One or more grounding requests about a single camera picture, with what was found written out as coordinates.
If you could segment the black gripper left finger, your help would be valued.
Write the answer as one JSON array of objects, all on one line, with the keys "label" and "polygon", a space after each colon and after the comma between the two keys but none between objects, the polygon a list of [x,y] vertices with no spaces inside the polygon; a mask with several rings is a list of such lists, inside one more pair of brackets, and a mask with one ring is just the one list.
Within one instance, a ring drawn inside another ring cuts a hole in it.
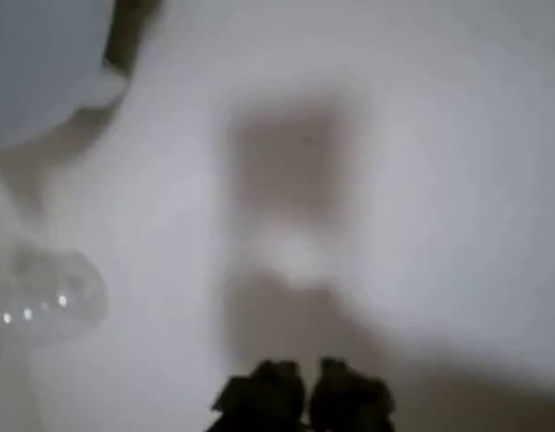
[{"label": "black gripper left finger", "polygon": [[264,360],[228,378],[212,403],[219,417],[209,431],[303,431],[305,385],[299,364]]}]

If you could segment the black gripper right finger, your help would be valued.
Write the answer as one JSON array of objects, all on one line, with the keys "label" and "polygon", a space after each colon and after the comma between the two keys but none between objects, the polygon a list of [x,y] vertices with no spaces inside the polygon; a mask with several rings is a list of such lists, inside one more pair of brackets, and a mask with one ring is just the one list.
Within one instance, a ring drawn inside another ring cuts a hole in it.
[{"label": "black gripper right finger", "polygon": [[315,431],[390,432],[395,400],[378,377],[361,373],[339,357],[320,359],[320,373],[309,399]]}]

